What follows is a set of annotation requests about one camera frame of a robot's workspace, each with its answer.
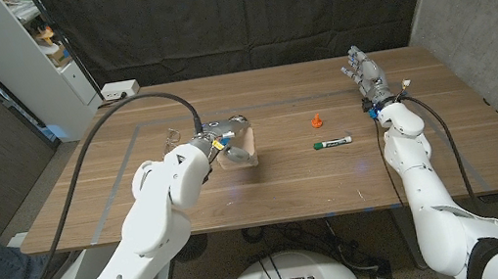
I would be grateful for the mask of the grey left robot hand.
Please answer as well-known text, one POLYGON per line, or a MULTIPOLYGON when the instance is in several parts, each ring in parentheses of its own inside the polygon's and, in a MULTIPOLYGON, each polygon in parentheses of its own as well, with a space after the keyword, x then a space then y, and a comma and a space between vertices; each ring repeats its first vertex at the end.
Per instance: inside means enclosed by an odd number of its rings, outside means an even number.
POLYGON ((258 165, 253 128, 244 116, 205 123, 203 131, 211 139, 210 163, 224 169, 258 165))

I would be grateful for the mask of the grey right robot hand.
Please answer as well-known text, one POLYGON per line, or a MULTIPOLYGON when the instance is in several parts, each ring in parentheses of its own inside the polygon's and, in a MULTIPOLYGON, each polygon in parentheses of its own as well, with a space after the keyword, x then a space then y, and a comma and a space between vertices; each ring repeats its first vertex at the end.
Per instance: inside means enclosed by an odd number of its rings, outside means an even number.
POLYGON ((353 79, 362 96, 374 105, 389 104, 393 96, 385 72, 357 46, 351 46, 347 53, 349 67, 342 66, 340 71, 353 79))

